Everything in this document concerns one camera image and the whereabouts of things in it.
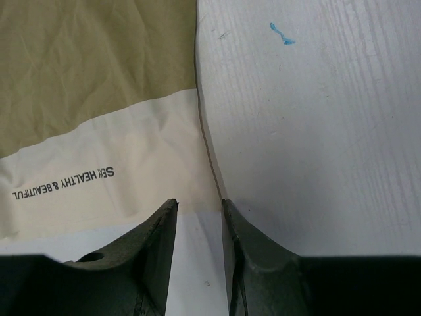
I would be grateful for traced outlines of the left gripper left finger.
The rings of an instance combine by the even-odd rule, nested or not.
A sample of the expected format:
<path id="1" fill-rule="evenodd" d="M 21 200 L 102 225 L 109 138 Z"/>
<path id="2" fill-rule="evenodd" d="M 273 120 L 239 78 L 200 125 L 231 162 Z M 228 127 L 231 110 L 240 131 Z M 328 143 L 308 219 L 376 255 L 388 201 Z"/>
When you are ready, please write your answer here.
<path id="1" fill-rule="evenodd" d="M 2 315 L 164 315 L 178 202 L 77 261 L 1 257 Z"/>

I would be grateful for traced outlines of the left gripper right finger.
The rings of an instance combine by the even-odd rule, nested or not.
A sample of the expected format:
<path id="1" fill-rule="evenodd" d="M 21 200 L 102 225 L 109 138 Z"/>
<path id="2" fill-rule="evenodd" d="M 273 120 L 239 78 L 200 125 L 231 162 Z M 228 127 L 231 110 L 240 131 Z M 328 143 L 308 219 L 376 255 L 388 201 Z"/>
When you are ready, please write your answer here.
<path id="1" fill-rule="evenodd" d="M 230 315 L 419 315 L 418 256 L 302 257 L 222 201 Z"/>

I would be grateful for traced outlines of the olive and cream underwear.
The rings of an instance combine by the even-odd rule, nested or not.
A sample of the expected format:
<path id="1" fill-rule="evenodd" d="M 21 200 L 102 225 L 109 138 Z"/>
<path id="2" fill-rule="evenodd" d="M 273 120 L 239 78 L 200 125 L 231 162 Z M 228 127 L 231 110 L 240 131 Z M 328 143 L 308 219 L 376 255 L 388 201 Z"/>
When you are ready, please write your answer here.
<path id="1" fill-rule="evenodd" d="M 215 211 L 195 1 L 1 2 L 1 240 Z"/>

